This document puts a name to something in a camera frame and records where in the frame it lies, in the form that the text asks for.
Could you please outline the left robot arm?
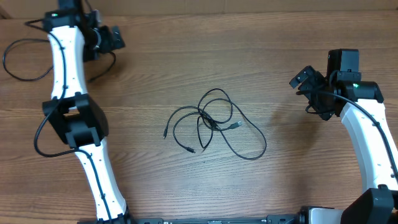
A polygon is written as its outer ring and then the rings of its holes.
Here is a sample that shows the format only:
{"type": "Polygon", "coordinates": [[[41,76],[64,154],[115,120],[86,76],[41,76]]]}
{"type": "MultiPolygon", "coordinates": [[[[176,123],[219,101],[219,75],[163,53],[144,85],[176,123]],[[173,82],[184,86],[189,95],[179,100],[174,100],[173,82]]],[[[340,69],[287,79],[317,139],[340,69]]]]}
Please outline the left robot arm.
{"type": "Polygon", "coordinates": [[[112,54],[125,43],[117,26],[101,25],[97,10],[85,13],[81,1],[58,5],[43,19],[54,69],[51,99],[42,105],[44,120],[80,160],[95,200],[95,222],[133,223],[108,156],[108,121],[88,94],[83,68],[84,62],[112,54]]]}

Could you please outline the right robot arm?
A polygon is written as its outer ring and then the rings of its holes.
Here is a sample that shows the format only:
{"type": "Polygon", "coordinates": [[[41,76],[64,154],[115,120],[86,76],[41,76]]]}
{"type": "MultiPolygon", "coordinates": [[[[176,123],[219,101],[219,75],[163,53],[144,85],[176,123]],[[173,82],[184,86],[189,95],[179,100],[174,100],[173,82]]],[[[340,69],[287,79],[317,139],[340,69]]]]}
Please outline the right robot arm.
{"type": "Polygon", "coordinates": [[[346,209],[303,207],[287,223],[397,223],[397,148],[376,82],[363,81],[357,49],[328,53],[326,75],[312,66],[289,82],[308,99],[305,111],[328,121],[341,119],[358,161],[362,194],[346,209]]]}

